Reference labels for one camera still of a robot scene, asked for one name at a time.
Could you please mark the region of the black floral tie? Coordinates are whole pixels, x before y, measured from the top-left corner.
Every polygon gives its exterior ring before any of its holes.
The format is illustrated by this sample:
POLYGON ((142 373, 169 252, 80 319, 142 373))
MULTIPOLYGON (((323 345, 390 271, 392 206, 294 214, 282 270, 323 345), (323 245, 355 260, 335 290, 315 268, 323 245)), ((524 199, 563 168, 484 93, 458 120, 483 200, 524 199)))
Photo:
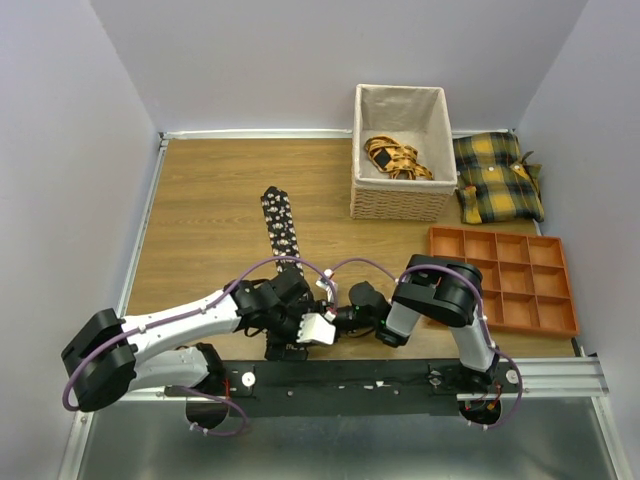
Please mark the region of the black floral tie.
POLYGON ((267 228, 271 253, 279 257, 276 269, 279 273, 292 269, 304 277, 302 264, 294 260, 282 260, 282 257, 300 256, 297 234, 293 222, 289 195, 286 191, 269 186, 260 197, 263 216, 267 228))

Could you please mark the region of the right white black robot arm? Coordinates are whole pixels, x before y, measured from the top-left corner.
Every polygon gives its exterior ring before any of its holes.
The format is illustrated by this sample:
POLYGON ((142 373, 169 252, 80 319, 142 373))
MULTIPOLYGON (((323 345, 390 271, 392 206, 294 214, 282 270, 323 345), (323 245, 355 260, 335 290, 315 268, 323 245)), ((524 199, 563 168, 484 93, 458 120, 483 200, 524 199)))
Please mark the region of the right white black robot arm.
POLYGON ((337 333, 368 329, 387 346, 408 340, 422 317, 449 329, 458 348, 454 387, 487 393, 496 380, 499 355, 484 312, 483 276, 469 263, 413 255, 389 300, 370 284, 349 291, 350 305, 335 310, 337 333))

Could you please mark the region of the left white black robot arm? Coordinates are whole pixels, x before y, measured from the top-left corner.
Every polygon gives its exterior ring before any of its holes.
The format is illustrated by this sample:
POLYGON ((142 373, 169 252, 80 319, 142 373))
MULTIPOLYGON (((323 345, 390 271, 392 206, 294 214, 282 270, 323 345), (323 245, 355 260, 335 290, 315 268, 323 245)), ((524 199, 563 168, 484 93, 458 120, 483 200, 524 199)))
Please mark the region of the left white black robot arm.
POLYGON ((112 308, 100 310, 61 352, 68 374, 63 407, 106 408, 134 389, 144 363, 203 337, 256 329, 293 343, 313 302, 308 282, 289 267, 271 279, 236 279, 200 300, 154 313, 120 317, 112 308))

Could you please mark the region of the orange patterned tie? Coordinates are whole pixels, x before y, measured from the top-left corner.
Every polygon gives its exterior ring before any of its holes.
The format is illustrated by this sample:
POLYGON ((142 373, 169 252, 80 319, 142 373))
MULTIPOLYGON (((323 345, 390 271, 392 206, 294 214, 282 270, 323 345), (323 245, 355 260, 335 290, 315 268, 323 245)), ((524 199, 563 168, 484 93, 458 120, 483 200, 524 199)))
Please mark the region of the orange patterned tie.
POLYGON ((418 150, 386 135, 370 137, 364 149, 371 163, 380 173, 393 180, 433 180, 433 173, 418 162, 418 150))

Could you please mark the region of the orange compartment tray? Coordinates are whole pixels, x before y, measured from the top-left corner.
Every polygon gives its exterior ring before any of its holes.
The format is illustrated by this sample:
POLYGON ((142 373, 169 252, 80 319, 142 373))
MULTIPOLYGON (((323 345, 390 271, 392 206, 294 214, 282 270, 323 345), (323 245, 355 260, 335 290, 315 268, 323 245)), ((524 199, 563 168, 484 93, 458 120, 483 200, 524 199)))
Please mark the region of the orange compartment tray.
POLYGON ((432 227, 428 247, 431 256, 479 269, 492 332, 567 339, 580 333, 560 239, 432 227))

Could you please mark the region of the yellow plaid shirt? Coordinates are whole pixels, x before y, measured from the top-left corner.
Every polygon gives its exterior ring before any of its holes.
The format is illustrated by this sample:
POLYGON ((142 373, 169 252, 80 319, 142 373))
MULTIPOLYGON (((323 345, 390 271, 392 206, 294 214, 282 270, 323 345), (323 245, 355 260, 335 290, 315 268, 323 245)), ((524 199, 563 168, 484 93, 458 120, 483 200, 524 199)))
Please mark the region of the yellow plaid shirt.
POLYGON ((461 221, 469 225, 518 219, 542 222, 539 175, 510 132, 483 132, 453 140, 461 221))

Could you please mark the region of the wicker basket with liner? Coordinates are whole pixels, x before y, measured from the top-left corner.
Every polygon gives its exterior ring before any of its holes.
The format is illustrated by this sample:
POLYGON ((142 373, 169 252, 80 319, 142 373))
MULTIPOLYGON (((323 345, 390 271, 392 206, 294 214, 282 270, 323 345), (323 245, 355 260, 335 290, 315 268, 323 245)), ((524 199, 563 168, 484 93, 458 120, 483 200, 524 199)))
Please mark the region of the wicker basket with liner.
POLYGON ((457 186, 452 131, 441 87, 359 84, 354 100, 350 213, 356 219, 434 222, 457 186), (369 160, 365 142, 386 135, 418 150, 434 179, 393 180, 369 160))

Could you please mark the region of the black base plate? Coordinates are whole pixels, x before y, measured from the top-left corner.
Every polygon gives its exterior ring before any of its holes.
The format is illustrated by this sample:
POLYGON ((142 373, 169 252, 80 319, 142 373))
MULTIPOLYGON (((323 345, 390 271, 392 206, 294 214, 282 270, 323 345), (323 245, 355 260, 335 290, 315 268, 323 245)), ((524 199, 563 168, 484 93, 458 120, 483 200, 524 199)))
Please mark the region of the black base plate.
POLYGON ((491 380, 480 380, 456 359, 228 361, 195 388, 228 393, 251 418, 456 416, 466 398, 514 396, 511 369, 502 361, 491 380))

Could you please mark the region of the aluminium frame rail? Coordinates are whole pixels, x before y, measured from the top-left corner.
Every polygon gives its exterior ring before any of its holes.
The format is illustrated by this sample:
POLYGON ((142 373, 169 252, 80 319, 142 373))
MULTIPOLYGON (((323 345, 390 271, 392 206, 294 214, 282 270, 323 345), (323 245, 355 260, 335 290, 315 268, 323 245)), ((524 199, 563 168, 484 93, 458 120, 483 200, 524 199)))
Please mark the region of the aluminium frame rail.
POLYGON ((515 396, 598 396, 608 387, 595 357, 532 358, 514 363, 500 360, 487 374, 473 372, 453 359, 429 360, 306 360, 240 361, 223 364, 208 360, 199 350, 166 352, 133 370, 95 387, 98 402, 85 400, 84 411, 102 409, 124 395, 165 388, 181 388, 238 398, 256 398, 267 388, 333 390, 420 387, 430 394, 476 399, 483 394, 515 396))

